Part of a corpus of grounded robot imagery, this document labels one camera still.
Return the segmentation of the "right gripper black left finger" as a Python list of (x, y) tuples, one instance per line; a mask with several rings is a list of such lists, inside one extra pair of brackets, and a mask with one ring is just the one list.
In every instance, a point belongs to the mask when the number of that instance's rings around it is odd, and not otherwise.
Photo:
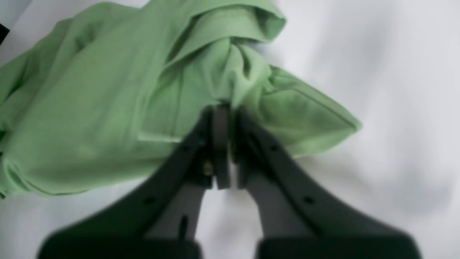
[(227, 105), (206, 108), (160, 169), (99, 213), (51, 235), (39, 259), (200, 259), (203, 197), (230, 187)]

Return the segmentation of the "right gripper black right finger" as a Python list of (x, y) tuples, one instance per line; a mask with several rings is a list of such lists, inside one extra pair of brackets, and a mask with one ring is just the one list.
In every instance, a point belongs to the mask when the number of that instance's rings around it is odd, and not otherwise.
[(254, 199), (257, 259), (420, 259), (412, 237), (347, 205), (240, 108), (234, 117), (238, 187)]

